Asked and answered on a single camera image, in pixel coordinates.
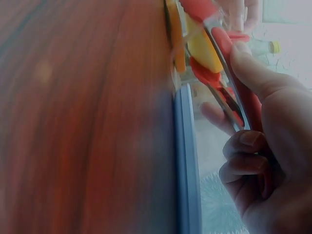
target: bottle cap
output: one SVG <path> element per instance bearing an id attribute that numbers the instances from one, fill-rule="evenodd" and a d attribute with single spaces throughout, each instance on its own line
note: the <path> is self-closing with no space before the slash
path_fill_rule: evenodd
<path id="1" fill-rule="evenodd" d="M 272 53 L 273 54 L 281 53 L 281 44 L 279 43 L 279 41 L 277 41 L 277 40 L 271 41 L 271 45 L 272 45 Z"/>

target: fingernail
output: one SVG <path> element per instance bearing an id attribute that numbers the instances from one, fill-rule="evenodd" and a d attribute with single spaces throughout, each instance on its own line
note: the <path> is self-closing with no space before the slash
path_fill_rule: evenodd
<path id="1" fill-rule="evenodd" d="M 266 163 L 266 160 L 258 156 L 250 156 L 245 158 L 245 163 L 251 168 L 262 169 Z"/>
<path id="2" fill-rule="evenodd" d="M 236 20 L 236 28 L 239 32 L 244 31 L 244 20 L 245 20 L 245 15 L 241 14 L 240 17 L 237 18 Z"/>
<path id="3" fill-rule="evenodd" d="M 248 45 L 242 41 L 238 41 L 234 44 L 235 48 L 239 51 L 239 52 L 243 52 L 243 53 L 247 53 L 247 54 L 252 54 L 250 48 L 248 47 Z"/>
<path id="4" fill-rule="evenodd" d="M 261 135 L 261 132 L 247 131 L 240 135 L 239 142 L 244 145 L 253 146 Z"/>

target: wood grain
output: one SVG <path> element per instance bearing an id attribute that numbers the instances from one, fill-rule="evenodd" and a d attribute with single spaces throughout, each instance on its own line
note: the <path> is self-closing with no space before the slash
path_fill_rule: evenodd
<path id="1" fill-rule="evenodd" d="M 173 234 L 162 0 L 0 1 L 2 234 Z"/>

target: finger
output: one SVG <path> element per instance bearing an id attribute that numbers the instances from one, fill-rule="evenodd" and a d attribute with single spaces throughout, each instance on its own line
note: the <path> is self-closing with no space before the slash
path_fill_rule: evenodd
<path id="1" fill-rule="evenodd" d="M 241 214 L 260 198 L 257 177 L 269 168 L 265 157 L 255 155 L 234 155 L 219 171 L 219 177 Z"/>
<path id="2" fill-rule="evenodd" d="M 220 107 L 217 107 L 209 102 L 204 102 L 200 106 L 200 111 L 203 116 L 210 121 L 218 129 L 232 136 L 235 133 L 233 126 Z"/>
<path id="3" fill-rule="evenodd" d="M 267 69 L 249 53 L 243 42 L 237 42 L 231 51 L 231 66 L 237 78 L 250 88 L 263 101 L 267 96 L 287 87 L 309 90 L 288 75 L 279 74 Z"/>
<path id="4" fill-rule="evenodd" d="M 229 1 L 230 24 L 232 30 L 243 32 L 245 19 L 245 0 Z"/>
<path id="5" fill-rule="evenodd" d="M 266 145 L 264 134 L 257 131 L 243 130 L 234 134 L 223 147 L 224 156 L 229 159 L 233 154 L 259 152 Z"/>
<path id="6" fill-rule="evenodd" d="M 260 20 L 260 5 L 258 0 L 246 1 L 248 8 L 247 20 L 244 24 L 244 32 L 250 33 Z"/>

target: blue edge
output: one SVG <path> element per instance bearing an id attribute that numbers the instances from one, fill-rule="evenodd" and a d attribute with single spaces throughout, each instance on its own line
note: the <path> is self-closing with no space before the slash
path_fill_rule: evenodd
<path id="1" fill-rule="evenodd" d="M 175 95 L 179 230 L 202 234 L 199 171 L 190 86 Z"/>

